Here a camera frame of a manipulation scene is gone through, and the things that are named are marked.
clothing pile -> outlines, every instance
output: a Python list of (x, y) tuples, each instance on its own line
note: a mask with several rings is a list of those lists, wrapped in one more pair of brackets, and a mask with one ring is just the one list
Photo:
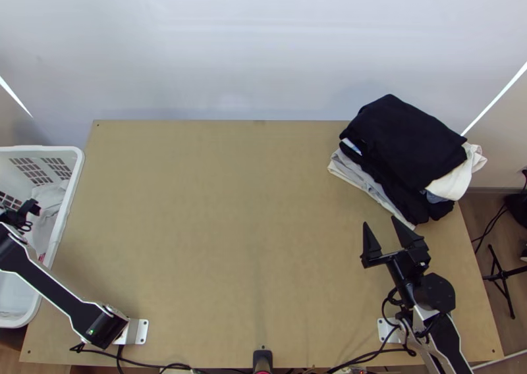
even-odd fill
[(363, 106), (339, 137), (328, 171), (411, 229), (452, 211), (487, 162), (479, 145), (391, 94)]

metal bracket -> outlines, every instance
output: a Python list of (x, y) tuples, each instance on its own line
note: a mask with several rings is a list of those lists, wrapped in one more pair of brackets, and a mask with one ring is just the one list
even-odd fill
[[(395, 318), (388, 318), (388, 320), (392, 323), (399, 323), (399, 321)], [(384, 342), (388, 334), (392, 331), (393, 326), (387, 323), (384, 318), (377, 319), (377, 331), (379, 333), (379, 341)], [(391, 333), (391, 336), (388, 338), (388, 341), (393, 344), (402, 344), (403, 341), (401, 340), (400, 336), (400, 330), (396, 330), (393, 333)]]
[(148, 333), (148, 323), (146, 319), (130, 319), (121, 335), (112, 344), (144, 344)]

wooden table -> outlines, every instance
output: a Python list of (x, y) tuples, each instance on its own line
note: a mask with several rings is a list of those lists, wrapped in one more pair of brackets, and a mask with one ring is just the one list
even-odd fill
[[(150, 320), (125, 357), (193, 367), (330, 367), (377, 350), (375, 320), (393, 287), (365, 270), (362, 223), (400, 249), (390, 214), (326, 166), (345, 122), (97, 121), (53, 272), (85, 296)], [(416, 232), (430, 271), (457, 293), (469, 361), (503, 356), (459, 207)], [(114, 365), (75, 354), (67, 318), (47, 302), (21, 360)], [(372, 365), (421, 364), (405, 353)]]

white backdrop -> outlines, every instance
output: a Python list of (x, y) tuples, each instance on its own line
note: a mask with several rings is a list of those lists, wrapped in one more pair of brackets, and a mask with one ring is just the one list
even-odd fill
[(391, 92), (461, 132), (526, 60), (525, 0), (0, 0), (0, 76), (54, 144), (92, 119), (351, 119)]

white laundry basket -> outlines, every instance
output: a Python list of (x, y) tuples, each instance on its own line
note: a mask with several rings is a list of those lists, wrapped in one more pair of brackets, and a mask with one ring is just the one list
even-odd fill
[[(51, 268), (73, 201), (80, 171), (82, 150), (72, 146), (0, 147), (0, 201), (18, 209), (31, 198), (32, 189), (69, 180), (57, 214), (49, 247), (39, 260)], [(40, 295), (15, 274), (0, 271), (0, 327), (21, 327), (35, 316)]]

